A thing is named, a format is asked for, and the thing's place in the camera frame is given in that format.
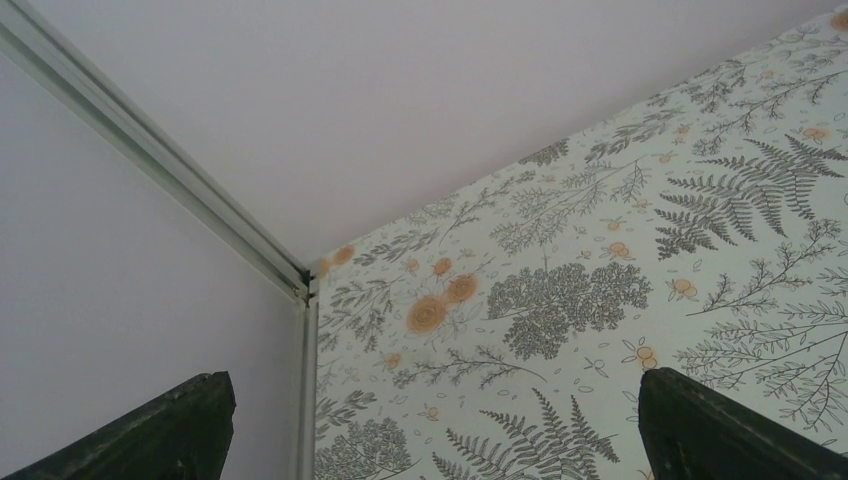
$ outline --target fern print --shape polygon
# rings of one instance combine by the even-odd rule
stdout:
[[[541,392],[533,389],[533,393],[542,410],[541,426],[529,423],[525,416],[480,410],[503,428],[507,440],[495,443],[449,428],[448,440],[463,461],[451,462],[434,453],[433,462],[442,476],[470,480],[477,478],[472,475],[476,471],[484,479],[600,480],[597,456],[612,463],[620,461],[610,441],[615,435],[598,435],[573,396],[571,422],[567,423]]]
[[[572,332],[615,329],[624,306],[645,309],[648,279],[633,265],[609,263],[591,273],[579,263],[532,272],[522,269],[489,293],[489,320],[511,318],[504,336],[516,356],[556,358]]]
[[[639,160],[621,167],[608,162],[594,162],[585,171],[574,174],[559,188],[535,188],[516,192],[512,196],[512,209],[521,221],[498,225],[490,238],[509,255],[515,255],[530,245],[545,245],[565,231],[573,216],[591,214],[601,203],[630,203],[647,184],[647,173],[639,167]],[[622,185],[611,185],[611,179],[625,174]]]
[[[718,250],[713,237],[736,245],[733,233],[749,241],[757,241],[753,219],[759,216],[778,235],[786,236],[783,210],[810,220],[815,213],[810,193],[820,177],[843,178],[826,163],[845,161],[848,157],[834,149],[810,147],[786,136],[789,149],[748,140],[757,146],[762,158],[745,157],[702,160],[698,163],[727,168],[735,174],[710,174],[689,179],[671,178],[669,182],[694,193],[660,194],[683,211],[656,209],[655,212],[672,227],[659,227],[664,237],[657,239],[660,260],[694,253],[698,247]]]
[[[540,167],[544,167],[566,155],[568,155],[567,138],[565,140],[560,140],[549,147],[545,147],[532,155],[522,158],[518,161],[518,164],[527,165],[528,163],[535,163]]]
[[[547,383],[545,377],[532,370],[506,363],[504,355],[492,347],[478,345],[471,357],[466,357],[458,350],[449,348],[448,356],[450,357],[448,363],[416,362],[413,369],[398,371],[393,380],[395,387],[402,389],[419,377],[426,377],[427,385],[436,385],[442,378],[449,377],[451,385],[457,386],[466,375],[477,372],[483,374],[480,378],[480,390],[492,385],[497,379],[509,378],[518,372],[529,373]]]
[[[329,447],[315,452],[315,478],[391,478],[414,467],[406,449],[406,435],[391,418],[348,424],[348,434],[339,435]]]

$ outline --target plant illustration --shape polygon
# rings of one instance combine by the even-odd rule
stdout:
[[[700,105],[701,113],[715,113],[719,106],[728,102],[734,89],[745,86],[745,71],[749,66],[749,63],[739,60],[728,60],[714,72],[705,72],[704,76],[708,76],[708,81],[699,82],[696,78],[688,82],[682,91],[689,95],[692,103]]]
[[[551,270],[522,269],[489,293],[489,319],[512,318],[504,337],[516,356],[553,359],[572,332],[615,329],[624,306],[645,309],[648,279],[633,265],[611,262],[591,273],[579,263]]]
[[[454,217],[453,223],[447,228],[447,230],[445,230],[441,240],[439,240],[439,244],[444,241],[445,237],[447,237],[453,229],[467,223],[480,220],[480,217],[478,217],[476,213],[484,208],[494,207],[496,198],[509,194],[512,187],[533,180],[535,176],[536,174],[534,172],[524,172],[517,178],[509,177],[504,180],[498,188],[492,190],[490,190],[489,187],[483,188],[483,190],[477,194],[477,199],[475,201],[472,202],[467,200],[463,202],[462,205],[459,206],[459,211]]]
[[[354,337],[365,342],[365,351],[377,348],[377,337],[383,333],[386,315],[394,310],[391,287],[400,280],[374,279],[364,283],[351,281],[333,292],[330,307],[333,312],[324,316],[318,325],[318,348],[321,352],[334,350],[343,328],[353,331]]]
[[[809,222],[807,233],[804,235],[805,243],[799,244],[797,248],[789,243],[780,244],[775,250],[776,262],[768,262],[765,259],[752,260],[750,265],[754,273],[738,291],[727,274],[721,274],[718,288],[715,293],[707,295],[703,310],[690,313],[689,316],[729,308],[734,316],[747,317],[749,312],[763,315],[777,308],[777,299],[772,295],[772,291],[775,288],[796,290],[810,285],[812,280],[793,275],[792,271],[801,262],[811,263],[820,260],[825,254],[835,250],[836,246],[828,240],[835,240],[841,232],[839,222],[834,220],[823,219]]]
[[[432,229],[413,228],[407,233],[395,236],[388,242],[378,243],[372,246],[368,252],[354,258],[353,263],[363,267],[373,265],[380,260],[391,263],[405,258],[412,252],[417,252],[427,247],[437,238],[441,242],[452,230],[480,220],[477,213],[484,208],[494,207],[497,197],[509,194],[515,185],[528,182],[534,179],[535,176],[535,172],[523,172],[518,177],[507,178],[497,188],[490,189],[489,187],[485,187],[480,191],[475,201],[467,200],[462,202],[456,213],[454,213],[458,198],[456,194],[445,197],[432,205],[422,207],[406,217],[407,221],[421,227],[435,221],[444,221],[453,218],[453,222],[441,236],[439,232],[443,225],[436,226]]]
[[[844,267],[825,268],[818,279],[830,284],[820,287],[825,295],[843,298],[848,296],[848,269]]]
[[[378,260],[394,262],[405,257],[408,253],[417,252],[430,245],[438,236],[439,227],[426,231],[413,228],[407,233],[392,238],[389,242],[374,245],[368,252],[354,258],[353,263],[367,267]]]
[[[825,88],[834,83],[840,75],[848,70],[823,75],[817,78],[799,77],[792,81],[775,81],[764,85],[766,95],[754,100],[740,100],[730,104],[731,107],[742,110],[729,120],[711,126],[706,130],[707,137],[698,140],[692,147],[695,155],[715,155],[721,150],[725,136],[731,132],[741,132],[750,135],[755,128],[757,115],[765,115],[770,120],[783,118],[781,107],[799,92],[804,92],[807,102],[818,105]]]
[[[596,456],[618,463],[610,438],[600,437],[589,425],[577,400],[571,397],[571,422],[559,416],[553,405],[533,389],[542,410],[542,424],[528,422],[526,416],[480,410],[500,425],[508,440],[461,435],[447,430],[448,440],[463,460],[452,462],[433,454],[433,462],[446,479],[482,478],[542,480],[599,480]]]
[[[753,219],[762,218],[779,235],[783,229],[783,206],[804,219],[813,219],[810,193],[819,177],[843,178],[825,160],[845,161],[848,157],[834,149],[822,150],[786,136],[789,149],[781,150],[756,140],[762,158],[745,157],[702,160],[698,163],[717,165],[736,172],[716,177],[704,176],[669,182],[691,190],[691,194],[660,194],[664,200],[682,211],[655,209],[657,215],[673,224],[659,227],[664,237],[658,238],[660,260],[680,254],[694,253],[698,247],[717,250],[712,237],[736,245],[731,232],[747,240],[757,241]]]
[[[546,165],[550,165],[554,160],[559,160],[566,155],[568,155],[567,138],[560,140],[549,147],[545,147],[532,155],[522,158],[518,161],[518,164],[527,165],[528,163],[535,163],[540,167],[544,167]]]
[[[586,155],[586,162],[619,153],[631,143],[644,143],[657,135],[662,135],[668,130],[670,122],[682,113],[683,109],[680,108],[652,111],[645,114],[641,121],[616,128],[611,140],[600,141],[592,146]]]
[[[412,369],[398,371],[393,379],[395,387],[402,389],[419,378],[426,378],[427,385],[436,385],[445,377],[451,385],[457,386],[472,373],[482,373],[480,390],[492,385],[495,380],[512,377],[518,372],[529,373],[547,382],[545,377],[532,370],[504,362],[504,355],[492,347],[478,345],[471,356],[449,348],[448,357],[450,361],[447,363],[416,362]]]
[[[403,220],[416,227],[424,227],[433,222],[449,218],[451,213],[453,213],[453,207],[456,205],[457,198],[459,198],[459,194],[452,193],[441,200],[419,208],[403,217]]]
[[[842,353],[848,337],[848,314],[839,303],[787,305],[786,320],[772,324],[739,318],[707,330],[712,340],[679,351],[687,375],[711,388],[738,389],[753,375],[766,397],[791,405],[781,418],[805,423],[804,429],[832,431],[848,413],[842,386]]]
[[[339,406],[336,406],[336,400],[322,398],[315,405],[315,440],[322,440],[331,426],[349,424],[357,411],[365,410],[369,403],[376,401],[373,393],[365,393],[362,390],[351,392]]]
[[[640,159],[621,167],[612,167],[609,162],[594,162],[583,172],[563,180],[558,188],[516,192],[512,196],[512,207],[521,221],[498,225],[489,236],[509,255],[515,255],[530,245],[551,242],[565,231],[572,215],[588,215],[607,199],[634,202],[647,184],[647,175],[639,167]],[[626,172],[623,184],[610,192],[610,178],[623,172]]]
[[[415,466],[406,449],[406,435],[391,418],[348,423],[348,434],[315,453],[315,478],[387,479]]]
[[[710,295],[708,308],[699,314],[729,308],[740,316],[707,330],[709,338],[694,348],[677,352],[675,358],[684,364],[686,373],[709,387],[724,389],[738,389],[753,376],[764,386],[766,397],[783,398],[789,404],[780,409],[781,418],[801,419],[804,429],[815,431],[832,430],[831,422],[842,425],[848,413],[848,395],[841,386],[846,381],[842,352],[848,337],[844,305],[839,301],[781,305],[777,296],[769,293],[776,287],[794,290],[811,284],[789,272],[802,260],[818,260],[835,250],[824,239],[839,233],[836,222],[810,222],[809,244],[798,249],[781,245],[774,267],[763,260],[753,261],[754,275],[737,295],[723,275],[718,293]],[[819,276],[826,282],[829,278],[828,274]],[[779,315],[782,320],[755,320],[748,312],[760,317]]]

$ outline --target white ceiling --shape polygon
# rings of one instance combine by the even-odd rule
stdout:
[[[841,3],[31,2],[304,264]]]

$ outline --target orange flower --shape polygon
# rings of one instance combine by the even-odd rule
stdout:
[[[698,289],[695,288],[695,285],[692,285],[692,282],[685,279],[677,279],[672,283],[672,287],[674,291],[683,295],[684,297],[691,298],[698,294]]]
[[[353,254],[356,250],[353,248],[353,245],[346,245],[339,249],[335,255],[333,255],[333,263],[336,265],[344,265],[351,258],[353,258]]]
[[[848,11],[840,12],[830,19],[830,26],[840,32],[848,32]]]
[[[399,353],[390,353],[386,355],[386,366],[390,369],[395,369],[398,365],[400,365],[400,360],[401,356]]]
[[[450,258],[443,258],[436,262],[435,265],[433,265],[433,274],[437,277],[441,277],[442,275],[448,273],[448,271],[450,271],[450,267],[452,266],[453,262],[451,262]]]
[[[621,258],[630,258],[630,249],[621,242],[615,242],[610,245],[609,250],[612,254],[618,255]]]
[[[418,264],[418,260],[416,260],[414,258],[410,258],[409,260],[406,261],[406,271],[407,272],[415,273],[415,272],[418,271],[418,267],[420,267],[420,265]]]
[[[810,127],[810,128],[804,129],[804,131],[801,132],[801,133],[805,137],[812,138],[814,140],[821,140],[822,138],[824,138],[824,137],[826,137],[830,134],[830,132],[828,132],[826,129],[818,128],[818,127]]]
[[[429,295],[415,302],[406,318],[406,325],[413,333],[430,333],[445,321],[447,309],[441,298]]]
[[[477,291],[477,279],[473,275],[462,275],[448,285],[445,300],[448,303],[459,303],[471,298]]]

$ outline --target wallpaper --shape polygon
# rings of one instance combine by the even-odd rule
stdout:
[[[331,253],[315,478],[648,479],[669,366],[848,451],[848,11]]]

